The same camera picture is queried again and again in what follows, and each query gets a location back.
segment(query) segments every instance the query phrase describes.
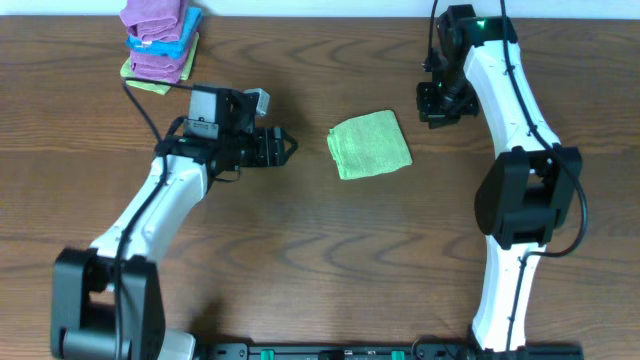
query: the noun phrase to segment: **cable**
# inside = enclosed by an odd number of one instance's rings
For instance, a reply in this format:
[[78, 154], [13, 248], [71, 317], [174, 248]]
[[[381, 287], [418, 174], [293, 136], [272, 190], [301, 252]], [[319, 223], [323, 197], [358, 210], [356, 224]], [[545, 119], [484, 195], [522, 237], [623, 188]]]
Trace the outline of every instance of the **cable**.
[[433, 56], [433, 47], [431, 46], [433, 39], [433, 20], [436, 16], [436, 7], [438, 6], [438, 0], [433, 1], [433, 7], [431, 8], [431, 21], [429, 22], [429, 56], [427, 57], [428, 61], [431, 62], [431, 57]]
[[527, 260], [529, 259], [530, 256], [561, 258], [575, 251], [582, 243], [582, 240], [584, 239], [584, 236], [587, 232], [587, 226], [589, 222], [588, 221], [589, 211], [587, 206], [587, 197], [584, 193], [582, 185], [580, 184], [580, 181], [578, 180], [578, 177], [569, 170], [569, 167], [564, 162], [564, 160], [562, 160], [562, 158], [558, 156], [558, 153], [555, 151], [555, 149], [553, 149], [553, 147], [551, 147], [551, 145], [549, 145], [542, 138], [542, 136], [538, 132], [536, 125], [533, 123], [533, 120], [531, 120], [531, 115], [527, 110], [527, 106], [524, 102], [522, 94], [520, 93], [520, 88], [518, 87], [516, 77], [513, 74], [513, 69], [515, 67], [511, 65], [511, 59], [509, 58], [509, 45], [508, 45], [508, 39], [507, 39], [507, 10], [505, 6], [505, 0], [500, 0], [500, 8], [502, 11], [502, 30], [503, 30], [502, 45], [503, 45], [503, 51], [504, 51], [504, 59], [507, 66], [507, 73], [509, 74], [509, 79], [511, 80], [513, 91], [515, 92], [516, 98], [518, 99], [518, 103], [522, 108], [522, 113], [527, 121], [527, 125], [529, 125], [529, 131], [531, 132], [531, 134], [533, 134], [533, 136], [540, 143], [540, 145], [542, 145], [542, 147], [544, 147], [544, 149], [551, 155], [552, 160], [555, 161], [560, 166], [560, 168], [567, 173], [567, 175], [569, 176], [569, 179], [571, 180], [571, 183], [573, 184], [573, 186], [576, 189], [576, 192], [578, 193], [578, 200], [580, 201], [580, 229], [578, 230], [578, 235], [576, 236], [575, 240], [568, 248], [559, 252], [542, 252], [542, 251], [526, 252], [522, 257], [522, 259], [520, 259], [520, 273], [518, 274], [518, 283], [516, 284], [515, 299], [513, 302], [511, 317], [509, 318], [509, 330], [507, 332], [506, 351], [509, 354], [510, 353], [509, 348], [511, 347], [511, 336], [513, 334], [513, 323], [515, 321], [516, 311], [518, 308], [520, 290], [522, 287], [522, 279], [524, 277], [524, 270], [527, 267]]
[[436, 341], [441, 343], [442, 346], [444, 347], [444, 350], [447, 352], [447, 355], [449, 355], [454, 360], [456, 359], [455, 355], [453, 355], [453, 353], [449, 350], [449, 347], [447, 347], [447, 344], [445, 344], [445, 342], [440, 337], [436, 335], [423, 335], [417, 338], [416, 341], [414, 341], [413, 344], [411, 345], [411, 357], [413, 358], [413, 360], [418, 360], [418, 356], [415, 352], [416, 344], [418, 344], [418, 342], [422, 341], [425, 338], [435, 339]]
[[[160, 143], [162, 141], [162, 138], [160, 137], [160, 133], [158, 132], [158, 128], [156, 127], [156, 125], [153, 123], [153, 120], [151, 120], [151, 118], [149, 117], [149, 115], [146, 113], [146, 111], [144, 111], [144, 109], [142, 108], [142, 106], [140, 105], [140, 103], [138, 102], [138, 100], [136, 100], [135, 96], [133, 96], [133, 94], [131, 93], [131, 89], [129, 89], [129, 86], [127, 85], [127, 81], [140, 81], [140, 82], [145, 82], [145, 83], [149, 83], [149, 84], [156, 84], [156, 85], [167, 85], [167, 86], [171, 86], [171, 87], [175, 87], [175, 88], [179, 88], [179, 89], [185, 89], [185, 90], [193, 90], [193, 88], [191, 86], [188, 85], [179, 85], [179, 84], [170, 84], [170, 83], [165, 83], [162, 81], [155, 81], [155, 80], [147, 80], [147, 79], [139, 79], [139, 78], [134, 78], [134, 77], [125, 77], [122, 81], [122, 88], [124, 89], [124, 92], [127, 94], [127, 96], [129, 96], [129, 99], [131, 100], [131, 102], [133, 103], [133, 105], [135, 105], [135, 107], [138, 109], [138, 111], [140, 112], [140, 114], [142, 115], [142, 117], [144, 118], [145, 122], [147, 123], [147, 125], [149, 126], [149, 128], [151, 129], [151, 132], [153, 132], [154, 137], [156, 138], [157, 142]], [[180, 126], [180, 123], [184, 120], [178, 118], [176, 120], [174, 120], [174, 124], [178, 123], [178, 127]], [[172, 126], [170, 127], [169, 131], [175, 132], [175, 130], [177, 130], [177, 127], [175, 127], [172, 124]], [[167, 176], [168, 176], [168, 171], [167, 171], [167, 157], [162, 156], [162, 173], [160, 174], [160, 179], [158, 181], [158, 184], [156, 184], [156, 186], [153, 188], [153, 190], [151, 191], [151, 193], [149, 194], [149, 196], [144, 200], [144, 202], [142, 203], [142, 205], [140, 205], [140, 207], [138, 208], [138, 210], [136, 210], [136, 212], [133, 214], [133, 216], [131, 217], [131, 220], [129, 220], [129, 223], [127, 224], [127, 226], [124, 228], [124, 230], [122, 230], [122, 234], [120, 235], [120, 242], [118, 243], [118, 248], [116, 249], [116, 256], [114, 258], [114, 279], [113, 279], [113, 296], [114, 296], [114, 302], [115, 302], [115, 322], [116, 322], [116, 329], [115, 329], [115, 336], [116, 336], [116, 346], [115, 346], [115, 359], [116, 360], [120, 360], [122, 357], [122, 279], [121, 279], [121, 271], [122, 271], [122, 256], [124, 254], [124, 249], [125, 249], [125, 245], [129, 243], [129, 241], [131, 240], [129, 237], [131, 235], [131, 232], [133, 231], [133, 228], [136, 224], [136, 222], [140, 219], [140, 217], [142, 216], [142, 214], [144, 214], [144, 211], [146, 210], [146, 208], [149, 206], [149, 204], [151, 204], [151, 202], [153, 201], [153, 199], [156, 197], [156, 195], [158, 194], [158, 192], [160, 192], [160, 190], [162, 189], [162, 187], [164, 186], [164, 184], [167, 181]]]
[[180, 125], [184, 123], [185, 119], [186, 119], [185, 116], [178, 116], [175, 120], [173, 120], [171, 122], [171, 125], [169, 126], [169, 130], [167, 130], [167, 135], [165, 135], [164, 137], [166, 138], [168, 136], [175, 134], [176, 131], [178, 131], [178, 128], [180, 127]]

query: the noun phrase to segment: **white robotic arm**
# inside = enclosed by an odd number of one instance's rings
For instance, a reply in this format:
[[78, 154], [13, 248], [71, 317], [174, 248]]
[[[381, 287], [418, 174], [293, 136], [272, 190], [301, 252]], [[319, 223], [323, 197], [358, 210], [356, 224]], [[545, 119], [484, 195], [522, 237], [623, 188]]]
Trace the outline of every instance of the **white robotic arm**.
[[[196, 163], [190, 157], [167, 155], [167, 166], [166, 185], [134, 225], [123, 256], [124, 260], [140, 255], [146, 257], [147, 261], [159, 263], [189, 211], [207, 193], [207, 169], [204, 164]], [[162, 158], [156, 157], [151, 163], [149, 177], [129, 206], [118, 220], [91, 244], [91, 248], [98, 250], [98, 256], [116, 256], [122, 230], [149, 197], [160, 181], [161, 174]]]
[[[577, 149], [561, 148], [540, 113], [510, 21], [477, 18], [470, 5], [450, 6], [438, 19], [438, 35], [444, 59], [430, 51], [425, 61], [433, 82], [418, 85], [420, 118], [430, 128], [455, 124], [461, 115], [477, 115], [479, 100], [496, 157], [475, 201], [476, 220], [486, 235], [487, 264], [482, 300], [471, 326], [473, 340], [482, 352], [516, 351], [526, 343], [524, 319], [539, 262], [529, 254], [544, 253], [553, 229], [564, 221], [573, 193], [566, 172], [554, 159], [566, 157], [575, 174], [581, 161]], [[505, 70], [505, 43], [531, 123]]]
[[[531, 135], [509, 76], [504, 70], [505, 58], [502, 46], [502, 40], [486, 41], [480, 47], [472, 46], [464, 64], [465, 76], [482, 104], [482, 110], [491, 130], [496, 158], [515, 147], [521, 147], [525, 151], [542, 151], [543, 146]], [[520, 61], [520, 46], [515, 43], [509, 44], [508, 48], [511, 62], [515, 66], [514, 73], [518, 79], [518, 85], [532, 119], [538, 126], [538, 132], [547, 143], [559, 144], [557, 136], [544, 121], [525, 78]], [[514, 244], [511, 249], [504, 250], [492, 235], [486, 236], [486, 241], [487, 266], [482, 300], [478, 313], [473, 319], [472, 329], [478, 344], [483, 349], [504, 352], [520, 272], [520, 261], [525, 253], [542, 252], [546, 246], [531, 242]], [[539, 260], [538, 257], [531, 258], [526, 265], [513, 324], [509, 349], [511, 351], [525, 345], [524, 318]]]

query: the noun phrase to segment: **folded towel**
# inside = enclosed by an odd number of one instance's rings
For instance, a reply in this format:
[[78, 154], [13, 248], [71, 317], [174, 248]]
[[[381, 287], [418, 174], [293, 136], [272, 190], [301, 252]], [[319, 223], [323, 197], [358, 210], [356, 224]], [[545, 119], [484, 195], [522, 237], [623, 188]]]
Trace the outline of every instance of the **folded towel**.
[[412, 163], [391, 110], [347, 120], [329, 130], [327, 142], [342, 180], [384, 174]]
[[120, 19], [142, 41], [178, 41], [186, 9], [187, 0], [128, 0]]
[[[198, 37], [200, 37], [200, 34], [197, 32], [193, 34], [190, 48], [197, 43]], [[133, 70], [133, 73], [136, 74], [137, 77], [175, 84], [180, 80], [182, 68], [187, 61], [189, 53], [185, 51], [179, 59], [172, 59], [168, 56], [140, 54], [137, 51], [131, 50], [131, 70]]]
[[184, 28], [180, 40], [172, 42], [153, 41], [151, 44], [145, 44], [142, 40], [129, 36], [127, 46], [143, 54], [153, 54], [158, 56], [169, 56], [179, 59], [189, 47], [189, 40], [194, 33], [200, 20], [202, 19], [202, 10], [197, 7], [189, 6], [184, 19]]
[[[196, 55], [196, 45], [198, 44], [198, 39], [200, 38], [200, 34], [196, 33], [193, 38], [193, 45], [191, 46], [191, 50], [189, 51], [189, 57], [187, 61], [185, 61], [184, 67], [182, 69], [182, 75], [180, 75], [180, 80], [189, 79], [189, 75], [191, 74], [191, 68], [193, 67], [193, 58]], [[131, 58], [128, 58], [127, 61], [122, 64], [122, 68], [120, 68], [120, 76], [122, 77], [134, 77], [136, 76], [131, 70]], [[166, 94], [169, 89], [171, 89], [168, 85], [156, 85], [156, 84], [148, 84], [139, 81], [129, 81], [127, 82], [129, 86], [137, 87], [139, 89], [153, 91], [160, 95]]]

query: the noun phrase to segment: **stack of towels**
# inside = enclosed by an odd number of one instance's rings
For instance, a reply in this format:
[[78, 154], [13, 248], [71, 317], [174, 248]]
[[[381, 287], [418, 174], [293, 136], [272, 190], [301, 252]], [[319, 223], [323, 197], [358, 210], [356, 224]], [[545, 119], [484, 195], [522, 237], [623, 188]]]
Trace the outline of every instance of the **stack of towels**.
[[[177, 83], [187, 80], [200, 34], [202, 10], [187, 6], [188, 0], [128, 0], [120, 12], [127, 27], [130, 57], [122, 65], [122, 77]], [[129, 85], [158, 94], [170, 87], [141, 82]]]

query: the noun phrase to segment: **blue towel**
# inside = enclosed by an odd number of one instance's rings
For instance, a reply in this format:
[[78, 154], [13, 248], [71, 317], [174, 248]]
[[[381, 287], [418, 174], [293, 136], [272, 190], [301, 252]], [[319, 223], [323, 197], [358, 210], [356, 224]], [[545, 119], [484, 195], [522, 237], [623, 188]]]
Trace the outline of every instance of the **blue towel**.
[[127, 39], [127, 46], [139, 53], [158, 56], [166, 55], [172, 59], [178, 59], [185, 53], [185, 51], [189, 50], [191, 35], [196, 30], [196, 27], [198, 27], [198, 24], [200, 24], [201, 19], [202, 10], [197, 7], [189, 6], [184, 19], [184, 29], [182, 30], [180, 40], [172, 42], [153, 41], [151, 44], [145, 45], [140, 39], [129, 36]]

